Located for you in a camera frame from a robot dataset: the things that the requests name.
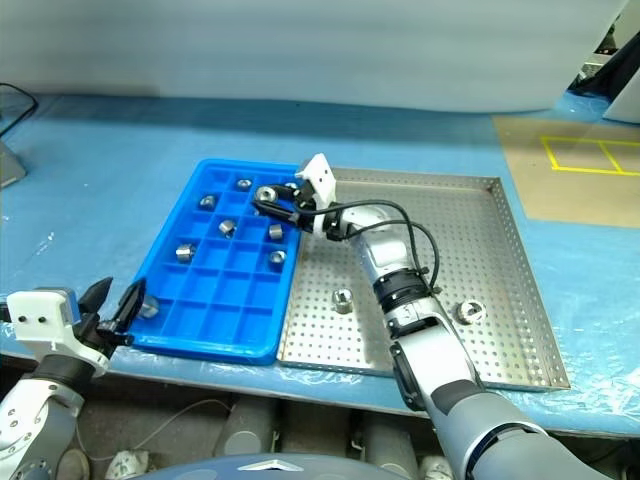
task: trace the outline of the hole pattern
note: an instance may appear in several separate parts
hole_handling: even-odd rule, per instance
[[[569,386],[549,320],[499,179],[337,170],[338,198],[384,198],[430,228],[441,251],[439,298],[453,317],[459,302],[487,306],[480,325],[454,325],[490,385]],[[397,227],[408,244],[404,227]],[[433,255],[416,235],[422,263]],[[354,312],[332,310],[331,292],[349,288]],[[279,358],[338,371],[391,375],[390,341],[372,289],[348,245],[305,235]]]

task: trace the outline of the metal cylinder part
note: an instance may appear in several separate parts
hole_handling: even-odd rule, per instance
[[[260,187],[256,190],[255,199],[260,202],[275,202],[278,200],[278,193],[271,187]]]
[[[213,211],[216,208],[216,197],[213,195],[205,195],[198,202],[200,210]]]
[[[344,315],[353,312],[353,293],[348,288],[339,288],[331,295],[336,312]]]
[[[251,185],[252,182],[248,178],[241,178],[236,182],[236,187],[238,188],[238,190],[242,190],[243,192],[249,190],[251,188]]]
[[[196,254],[196,247],[191,243],[183,243],[176,248],[176,258],[180,263],[190,263]]]
[[[284,237],[284,230],[282,230],[282,225],[275,224],[269,225],[269,238],[271,240],[282,240]]]
[[[143,318],[153,318],[160,311],[158,299],[153,295],[145,295],[140,307],[139,315]]]
[[[487,307],[485,307],[482,302],[470,298],[458,305],[458,311],[456,313],[456,317],[460,323],[463,325],[471,325],[473,323],[480,323],[487,318]]]
[[[231,238],[236,231],[236,222],[233,220],[224,220],[218,225],[218,230],[220,230],[223,237]]]
[[[277,401],[242,397],[229,414],[214,449],[215,456],[268,453],[273,444]]]
[[[398,420],[386,415],[364,416],[365,461],[410,480],[418,478],[418,462],[411,437]]]

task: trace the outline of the cardboard sheet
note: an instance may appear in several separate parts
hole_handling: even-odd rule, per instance
[[[640,228],[640,128],[494,116],[527,216]]]

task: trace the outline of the black cable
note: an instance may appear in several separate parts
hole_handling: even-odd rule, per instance
[[[385,220],[384,222],[374,223],[373,225],[367,225],[366,227],[359,228],[351,233],[348,233],[342,237],[342,240],[349,240],[361,233],[364,233],[368,230],[373,230],[375,228],[384,227],[386,225],[404,225],[404,220]],[[436,243],[436,239],[433,237],[433,234],[421,223],[417,223],[412,221],[411,226],[413,228],[417,228],[422,233],[424,233],[431,244],[431,249],[433,250],[433,271],[431,272],[431,280],[429,281],[429,286],[433,289],[436,285],[436,280],[438,278],[438,271],[440,270],[440,250],[438,249],[438,244]]]
[[[317,215],[324,215],[327,213],[334,213],[334,212],[340,212],[343,210],[346,210],[348,208],[354,208],[354,207],[364,207],[367,205],[384,205],[387,207],[391,207],[395,210],[397,210],[400,215],[403,218],[403,222],[400,223],[404,223],[407,226],[407,231],[409,232],[409,244],[411,246],[411,256],[413,257],[413,263],[416,266],[416,269],[422,274],[422,266],[420,265],[420,259],[418,258],[418,248],[416,247],[416,237],[415,237],[415,233],[413,231],[412,225],[413,222],[411,221],[411,219],[409,218],[409,214],[407,214],[407,211],[402,208],[401,205],[392,202],[390,200],[357,200],[355,202],[348,202],[348,203],[341,203],[339,205],[334,205],[333,207],[328,207],[328,208],[323,208],[321,210],[305,210],[303,208],[300,208],[298,205],[294,204],[294,209],[296,210],[296,212],[298,212],[301,215],[308,215],[308,216],[312,216],[315,217]]]
[[[15,91],[20,92],[21,94],[23,94],[24,96],[28,97],[31,99],[31,105],[29,106],[29,108],[27,108],[24,112],[22,112],[18,118],[16,118],[13,122],[11,122],[9,125],[7,125],[6,127],[4,127],[2,129],[2,131],[0,131],[0,138],[2,138],[2,136],[7,133],[9,130],[11,130],[13,127],[15,127],[18,123],[20,123],[22,120],[24,120],[25,118],[33,115],[35,113],[35,111],[38,109],[39,103],[38,100],[36,100],[36,97],[34,97],[33,95],[31,95],[29,92],[27,92],[26,90],[21,89],[20,87],[16,87],[15,85],[12,85],[10,83],[5,83],[5,82],[0,82],[0,87],[9,87],[9,88],[13,88]]]

